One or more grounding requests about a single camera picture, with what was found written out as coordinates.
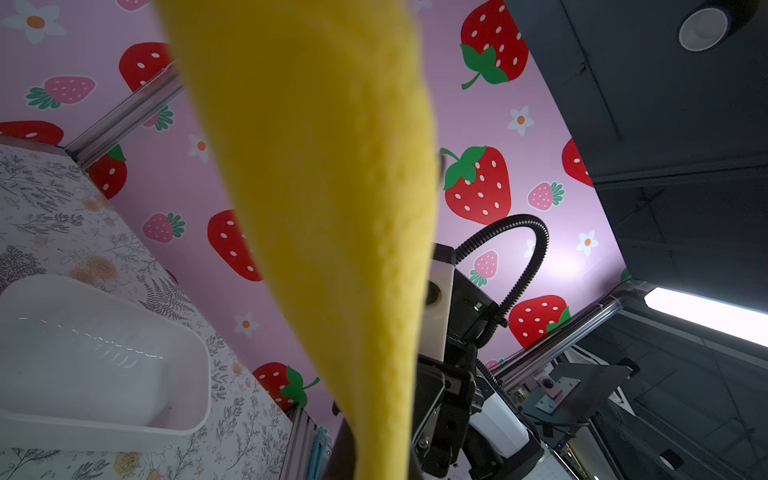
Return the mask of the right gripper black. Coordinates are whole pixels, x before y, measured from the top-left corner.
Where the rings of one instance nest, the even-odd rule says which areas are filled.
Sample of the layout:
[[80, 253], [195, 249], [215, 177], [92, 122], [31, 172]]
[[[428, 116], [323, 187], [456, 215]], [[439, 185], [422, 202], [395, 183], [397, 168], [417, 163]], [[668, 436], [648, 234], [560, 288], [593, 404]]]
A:
[[411, 444], [423, 473], [444, 477], [458, 460], [476, 410], [475, 393], [473, 371], [418, 357]]

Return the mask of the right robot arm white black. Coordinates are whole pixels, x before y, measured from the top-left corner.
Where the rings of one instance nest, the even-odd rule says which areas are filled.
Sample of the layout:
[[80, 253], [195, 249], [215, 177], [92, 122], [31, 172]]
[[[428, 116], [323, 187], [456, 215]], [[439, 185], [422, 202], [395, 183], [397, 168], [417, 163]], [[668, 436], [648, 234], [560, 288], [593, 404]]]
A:
[[[515, 229], [532, 232], [531, 254], [519, 279], [496, 302], [458, 266]], [[541, 438], [497, 372], [518, 356], [484, 362], [479, 353], [501, 327], [513, 328], [520, 346], [528, 348], [570, 319], [559, 297], [521, 301], [550, 240], [540, 216], [514, 214], [493, 221], [458, 247], [435, 244], [419, 344], [410, 478], [447, 479], [457, 461], [466, 459], [472, 479], [523, 479], [541, 460]]]

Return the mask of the yellow paper napkin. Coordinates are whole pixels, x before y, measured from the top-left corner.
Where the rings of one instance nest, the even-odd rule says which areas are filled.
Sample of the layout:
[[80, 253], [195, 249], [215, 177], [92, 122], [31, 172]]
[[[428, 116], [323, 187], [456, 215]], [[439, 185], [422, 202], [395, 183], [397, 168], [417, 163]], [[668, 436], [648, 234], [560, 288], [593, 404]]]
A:
[[404, 479], [441, 170], [403, 1], [159, 1], [257, 267], [348, 422]]

